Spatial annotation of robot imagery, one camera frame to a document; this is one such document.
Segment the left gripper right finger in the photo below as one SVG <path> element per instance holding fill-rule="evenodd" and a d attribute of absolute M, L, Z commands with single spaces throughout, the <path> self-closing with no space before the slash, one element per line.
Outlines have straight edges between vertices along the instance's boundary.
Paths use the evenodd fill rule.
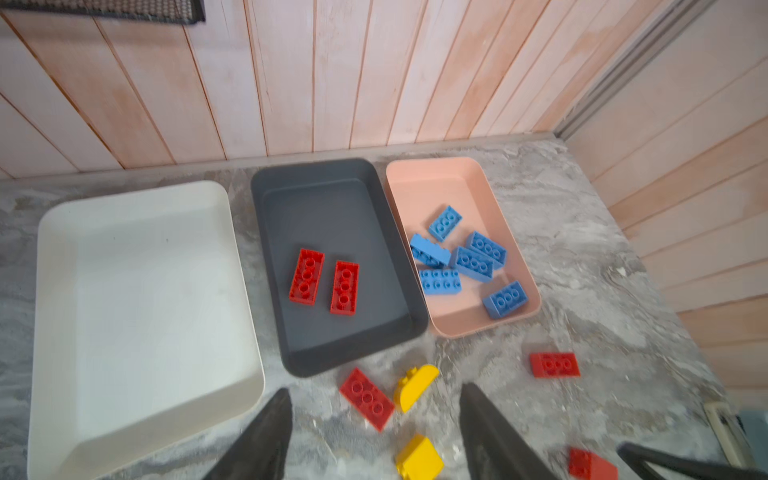
<path fill-rule="evenodd" d="M 556 479 L 476 384 L 462 385 L 459 409 L 471 479 Z"/>

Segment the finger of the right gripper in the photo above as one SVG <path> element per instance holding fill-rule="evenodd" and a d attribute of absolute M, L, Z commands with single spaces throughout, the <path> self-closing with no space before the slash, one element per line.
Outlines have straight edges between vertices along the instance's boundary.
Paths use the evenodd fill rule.
<path fill-rule="evenodd" d="M 680 458 L 641 445 L 624 442 L 617 448 L 619 457 L 644 480 L 664 480 L 652 468 L 660 466 L 699 480 L 758 480 L 767 479 L 767 474 L 756 469 L 743 469 L 711 462 Z"/>

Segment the blue lego brick low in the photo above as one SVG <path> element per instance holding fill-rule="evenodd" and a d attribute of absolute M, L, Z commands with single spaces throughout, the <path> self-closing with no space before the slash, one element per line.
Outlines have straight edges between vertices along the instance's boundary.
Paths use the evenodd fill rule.
<path fill-rule="evenodd" d="M 460 274 L 482 283 L 493 279 L 493 261 L 488 256 L 466 247 L 456 247 L 450 259 L 450 267 Z"/>

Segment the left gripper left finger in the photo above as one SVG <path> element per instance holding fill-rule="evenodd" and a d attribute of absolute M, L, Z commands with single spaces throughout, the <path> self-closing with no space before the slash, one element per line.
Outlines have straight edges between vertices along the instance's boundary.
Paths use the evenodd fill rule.
<path fill-rule="evenodd" d="M 204 479 L 283 479 L 292 430 L 291 397 L 281 388 Z"/>

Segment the blue lego brick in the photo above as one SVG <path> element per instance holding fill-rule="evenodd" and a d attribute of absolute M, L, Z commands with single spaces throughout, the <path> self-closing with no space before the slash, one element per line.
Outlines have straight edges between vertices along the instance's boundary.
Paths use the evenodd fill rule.
<path fill-rule="evenodd" d="M 506 264 L 507 250 L 478 231 L 474 231 L 468 236 L 465 246 L 490 258 L 493 261 L 494 270 L 498 270 Z"/>
<path fill-rule="evenodd" d="M 425 295 L 456 295 L 462 291 L 459 273 L 455 269 L 423 269 L 419 279 Z"/>
<path fill-rule="evenodd" d="M 459 225 L 462 219 L 462 215 L 448 205 L 429 225 L 428 232 L 438 242 L 444 242 Z"/>
<path fill-rule="evenodd" d="M 483 299 L 489 317 L 494 320 L 513 314 L 527 302 L 528 296 L 519 281 L 512 282 Z"/>
<path fill-rule="evenodd" d="M 410 240 L 410 248 L 416 261 L 431 268 L 444 268 L 450 263 L 451 252 L 418 233 L 415 233 Z"/>

